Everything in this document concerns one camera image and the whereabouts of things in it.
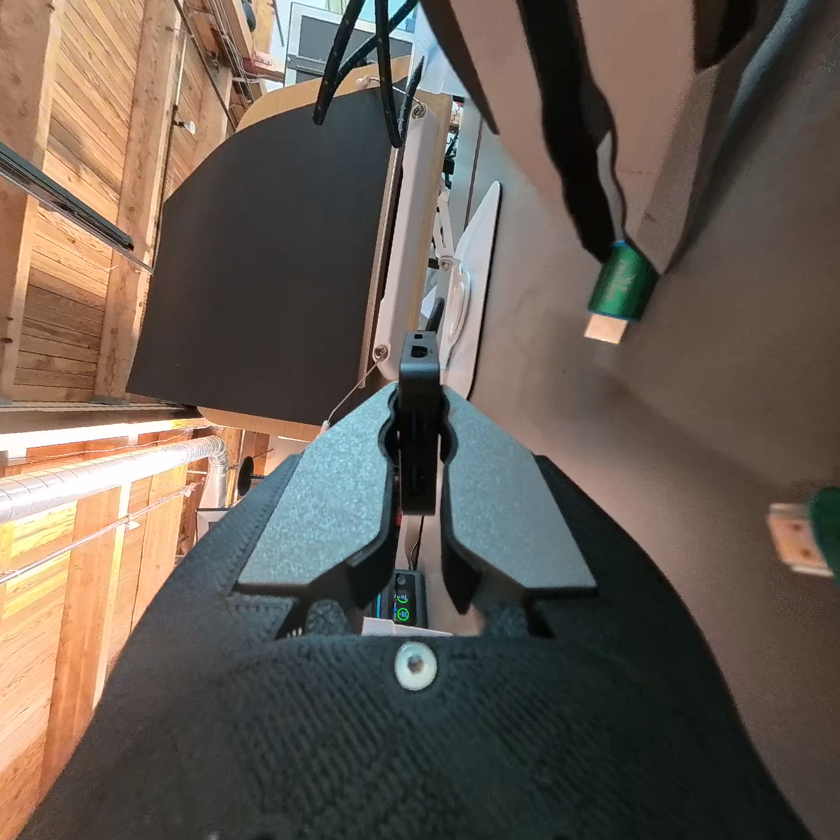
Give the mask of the wood framed monitor white stand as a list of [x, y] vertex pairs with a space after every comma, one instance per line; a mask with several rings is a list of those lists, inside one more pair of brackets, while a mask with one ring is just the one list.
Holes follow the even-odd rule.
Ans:
[[459, 239], [444, 147], [451, 98], [415, 94], [400, 149], [379, 72], [353, 70], [323, 124], [320, 84], [271, 92], [164, 202], [160, 245], [128, 388], [196, 406], [212, 423], [313, 440], [398, 378], [407, 333], [446, 300], [442, 382], [474, 387], [501, 185]]

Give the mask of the black port adapter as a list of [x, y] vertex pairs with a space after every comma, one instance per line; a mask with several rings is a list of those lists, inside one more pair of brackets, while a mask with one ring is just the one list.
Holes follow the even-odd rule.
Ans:
[[402, 512], [433, 515], [436, 509], [438, 439], [443, 391], [438, 359], [438, 328], [445, 301], [437, 298], [427, 330], [405, 337], [396, 394], [397, 443]]

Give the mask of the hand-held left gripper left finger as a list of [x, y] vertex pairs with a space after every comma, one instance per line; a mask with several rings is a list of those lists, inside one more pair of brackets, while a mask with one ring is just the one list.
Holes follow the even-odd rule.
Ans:
[[366, 607], [386, 587], [400, 533], [387, 449], [396, 394], [382, 388], [307, 447], [236, 589]]

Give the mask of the black power station lit display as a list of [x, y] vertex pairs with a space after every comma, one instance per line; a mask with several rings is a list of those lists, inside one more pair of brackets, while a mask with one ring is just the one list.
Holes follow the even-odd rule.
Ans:
[[420, 571], [395, 570], [387, 617], [399, 627], [428, 629], [425, 576]]

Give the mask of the black braided hdmi cable green plugs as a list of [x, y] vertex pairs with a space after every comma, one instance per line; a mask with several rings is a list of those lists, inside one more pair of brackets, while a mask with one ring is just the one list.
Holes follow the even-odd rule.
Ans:
[[[350, 31], [360, 14], [362, 3], [347, 2], [318, 92], [313, 113], [316, 124], [321, 124], [326, 119], [340, 85], [362, 62], [364, 54], [376, 49], [380, 63], [388, 61], [386, 38], [414, 6], [419, 5], [422, 9], [421, 2], [400, 2], [391, 13], [389, 2], [375, 2], [375, 35], [363, 47], [351, 53], [348, 59], [342, 60], [349, 44]], [[810, 23], [814, 13], [838, 11], [838, 2], [741, 3], [742, 69], [738, 75], [738, 88], [724, 125], [720, 148], [711, 164], [707, 184], [699, 196], [685, 240], [669, 269], [687, 252], [690, 240], [699, 233], [700, 225], [706, 221], [706, 216], [711, 210], [711, 198], [718, 189], [725, 166], [734, 154], [740, 135], [747, 129], [748, 119], [758, 109], [760, 96], [763, 94], [761, 89], [770, 81], [776, 68], [784, 62], [784, 54], [793, 45], [803, 26]], [[424, 11], [420, 18], [423, 26], [418, 28], [417, 54], [409, 74], [412, 84], [435, 84], [445, 73], [443, 67], [449, 67], [459, 81], [432, 33]], [[596, 259], [600, 273], [587, 305], [590, 320], [585, 335], [595, 340], [620, 343], [628, 325], [643, 317], [657, 281], [665, 273], [657, 273], [648, 258], [637, 250], [626, 236], [625, 202], [616, 175], [614, 181], [620, 191], [623, 205], [623, 238], [614, 244], [608, 259]]]

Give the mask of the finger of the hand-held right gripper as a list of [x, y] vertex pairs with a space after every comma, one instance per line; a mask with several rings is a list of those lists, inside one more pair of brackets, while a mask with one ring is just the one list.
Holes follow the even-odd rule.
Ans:
[[614, 127], [624, 232], [663, 274], [722, 142], [742, 69], [742, 3], [577, 3], [592, 78]]
[[583, 249], [608, 259], [623, 238], [616, 131], [596, 85], [576, 2], [424, 1], [449, 65], [488, 129]]

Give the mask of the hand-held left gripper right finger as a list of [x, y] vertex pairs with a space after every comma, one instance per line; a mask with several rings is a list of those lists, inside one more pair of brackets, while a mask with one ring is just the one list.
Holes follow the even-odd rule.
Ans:
[[534, 454], [443, 386], [438, 515], [456, 611], [588, 595], [596, 582]]

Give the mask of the white framed background monitor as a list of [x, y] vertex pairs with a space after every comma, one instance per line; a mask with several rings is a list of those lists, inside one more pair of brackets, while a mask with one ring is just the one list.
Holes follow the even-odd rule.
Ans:
[[[285, 79], [284, 87], [304, 81], [319, 80], [326, 68], [334, 38], [340, 26], [347, 2], [289, 2], [285, 23]], [[414, 6], [397, 24], [390, 36], [392, 58], [411, 58], [414, 52], [415, 30], [419, 5]], [[360, 14], [345, 50], [344, 58], [375, 36], [375, 2], [362, 3]]]

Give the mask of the silver ventilation duct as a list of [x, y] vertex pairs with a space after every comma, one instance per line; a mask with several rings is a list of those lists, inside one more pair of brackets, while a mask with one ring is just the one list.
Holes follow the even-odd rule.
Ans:
[[228, 452], [221, 437], [210, 436], [2, 478], [1, 523], [34, 516], [203, 459], [217, 482], [217, 497], [223, 501]]

